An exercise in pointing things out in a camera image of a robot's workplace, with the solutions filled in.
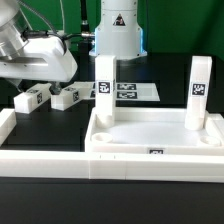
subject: triangle logo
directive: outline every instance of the triangle logo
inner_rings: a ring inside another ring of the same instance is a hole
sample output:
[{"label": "triangle logo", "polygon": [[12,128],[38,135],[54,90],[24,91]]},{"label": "triangle logo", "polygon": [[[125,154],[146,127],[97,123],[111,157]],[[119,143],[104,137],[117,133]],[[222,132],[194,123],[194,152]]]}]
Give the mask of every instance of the triangle logo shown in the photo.
[{"label": "triangle logo", "polygon": [[126,25],[125,25],[125,22],[124,22],[124,19],[122,18],[122,15],[121,15],[121,14],[118,15],[118,17],[117,17],[117,19],[115,20],[115,22],[114,22],[113,25],[114,25],[114,26],[126,26]]}]

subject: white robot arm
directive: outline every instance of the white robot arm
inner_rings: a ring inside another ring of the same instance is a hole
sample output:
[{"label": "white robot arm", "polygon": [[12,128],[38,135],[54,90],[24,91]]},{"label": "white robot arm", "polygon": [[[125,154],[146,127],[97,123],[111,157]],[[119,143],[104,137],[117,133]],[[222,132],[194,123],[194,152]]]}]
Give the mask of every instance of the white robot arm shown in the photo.
[{"label": "white robot arm", "polygon": [[68,82],[77,64],[57,37],[24,39],[27,24],[16,0],[0,0],[0,77]]}]

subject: black cable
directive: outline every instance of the black cable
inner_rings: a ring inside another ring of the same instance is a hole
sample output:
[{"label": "black cable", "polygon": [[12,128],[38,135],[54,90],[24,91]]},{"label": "black cable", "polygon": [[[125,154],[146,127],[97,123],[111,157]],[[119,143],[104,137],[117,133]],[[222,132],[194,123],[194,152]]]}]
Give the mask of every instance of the black cable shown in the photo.
[{"label": "black cable", "polygon": [[86,8],[86,0],[80,0],[80,7],[81,7],[81,32],[88,32],[89,31],[89,24],[87,21],[87,8]]},{"label": "black cable", "polygon": [[69,35],[64,35],[63,39],[64,40],[69,40],[69,39],[72,39],[74,37],[81,37],[81,33],[72,33],[72,34],[69,34]]},{"label": "black cable", "polygon": [[54,28],[54,26],[52,25],[52,23],[46,19],[42,14],[40,14],[38,11],[36,11],[34,8],[32,8],[31,6],[27,5],[25,2],[21,1],[21,0],[16,0],[20,5],[24,6],[25,8],[27,8],[28,10],[30,10],[32,13],[34,13],[36,16],[38,16],[42,21],[45,22],[45,24],[47,24],[49,26],[49,28],[53,31],[53,33],[57,33],[57,30]]},{"label": "black cable", "polygon": [[63,38],[63,36],[60,36],[57,33],[51,33],[51,32],[47,32],[47,34],[48,34],[48,36],[55,36],[61,40],[61,42],[63,44],[64,54],[65,54],[68,48],[67,48],[67,45],[65,43],[65,39]]},{"label": "black cable", "polygon": [[87,20],[86,0],[80,0],[80,4],[81,4],[81,19]]}]

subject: white tray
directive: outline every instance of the white tray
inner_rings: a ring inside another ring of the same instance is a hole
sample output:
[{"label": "white tray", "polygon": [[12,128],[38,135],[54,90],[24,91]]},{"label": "white tray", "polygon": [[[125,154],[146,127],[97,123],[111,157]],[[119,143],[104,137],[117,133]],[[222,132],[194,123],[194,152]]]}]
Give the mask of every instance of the white tray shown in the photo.
[{"label": "white tray", "polygon": [[[92,111],[85,139],[86,152],[224,155],[224,119],[219,114],[206,115],[204,129],[184,127],[185,109],[116,108],[115,125],[102,129]],[[107,142],[104,135],[111,136]],[[99,141],[92,137],[100,136]]]}]

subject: black surface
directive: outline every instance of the black surface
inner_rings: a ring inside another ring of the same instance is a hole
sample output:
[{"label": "black surface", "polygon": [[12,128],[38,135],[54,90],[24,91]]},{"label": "black surface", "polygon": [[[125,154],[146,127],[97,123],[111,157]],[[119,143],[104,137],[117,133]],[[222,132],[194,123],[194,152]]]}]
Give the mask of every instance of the black surface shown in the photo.
[{"label": "black surface", "polygon": [[[161,101],[117,105],[186,107],[190,66],[190,55],[156,54],[148,64],[119,67],[120,82],[156,82]],[[214,57],[209,112],[224,112],[223,71]],[[2,107],[13,107],[18,92],[0,82]],[[30,115],[16,114],[18,124],[3,148],[83,151],[93,106],[83,101],[61,112],[47,102]],[[223,224],[223,207],[224,185],[217,183],[0,178],[1,224]]]}]

